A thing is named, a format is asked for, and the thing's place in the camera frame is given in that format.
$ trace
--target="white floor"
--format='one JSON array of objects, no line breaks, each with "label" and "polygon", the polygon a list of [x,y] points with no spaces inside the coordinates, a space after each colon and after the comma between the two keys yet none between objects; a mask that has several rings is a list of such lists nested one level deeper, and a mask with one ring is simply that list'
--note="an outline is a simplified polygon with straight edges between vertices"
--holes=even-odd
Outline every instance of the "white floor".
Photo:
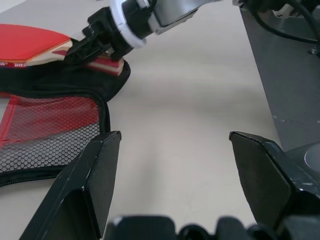
[{"label": "white floor", "polygon": [[[46,22],[48,29],[77,35],[88,7],[85,15],[70,13],[67,22],[64,14],[75,0],[64,1],[58,18],[51,12],[53,2],[62,0],[27,0],[0,14],[0,23],[45,27]],[[90,11],[108,5],[81,2],[91,4]],[[110,217],[170,215],[178,229],[196,222],[209,231],[223,215],[254,222],[228,135],[236,130],[276,141],[278,136],[244,24],[231,2],[201,8],[193,19],[151,36],[145,48],[126,57],[131,77],[109,103],[112,128],[123,137]],[[22,19],[26,4],[35,12]],[[19,11],[16,20],[9,19]],[[2,239],[19,238],[51,183],[0,188]]]}]

